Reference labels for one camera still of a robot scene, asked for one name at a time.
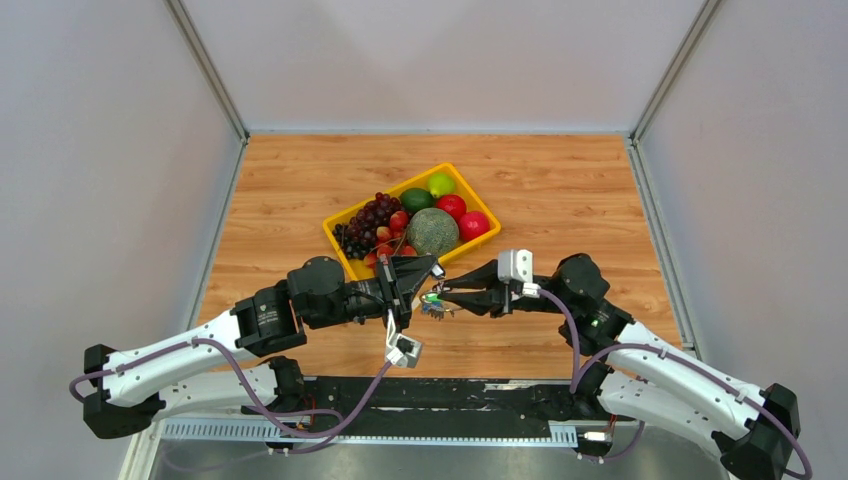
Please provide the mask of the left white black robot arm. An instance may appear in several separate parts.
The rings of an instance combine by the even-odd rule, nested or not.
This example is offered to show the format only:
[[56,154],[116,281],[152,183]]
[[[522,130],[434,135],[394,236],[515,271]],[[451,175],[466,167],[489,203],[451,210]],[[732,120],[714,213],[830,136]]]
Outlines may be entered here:
[[130,436],[154,421],[196,409],[242,404],[272,418],[306,399],[299,367],[282,352],[302,346],[307,329],[379,319],[384,366],[412,368],[421,342],[404,334],[413,300],[444,270],[432,255],[378,259],[377,275],[346,281],[340,262],[313,257],[199,327],[149,346],[119,351],[98,344],[69,390],[101,439]]

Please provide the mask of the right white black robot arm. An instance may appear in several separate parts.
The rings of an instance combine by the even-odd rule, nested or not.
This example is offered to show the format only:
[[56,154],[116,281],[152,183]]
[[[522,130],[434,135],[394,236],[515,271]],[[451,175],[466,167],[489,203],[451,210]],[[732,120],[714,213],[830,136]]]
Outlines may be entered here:
[[607,300],[609,289],[585,253],[540,276],[530,251],[511,250],[434,290],[478,316],[563,314],[560,334],[576,359],[587,359],[570,385],[572,406],[584,417],[604,410],[659,427],[714,455],[737,479],[811,478],[792,390],[760,387],[684,353]]

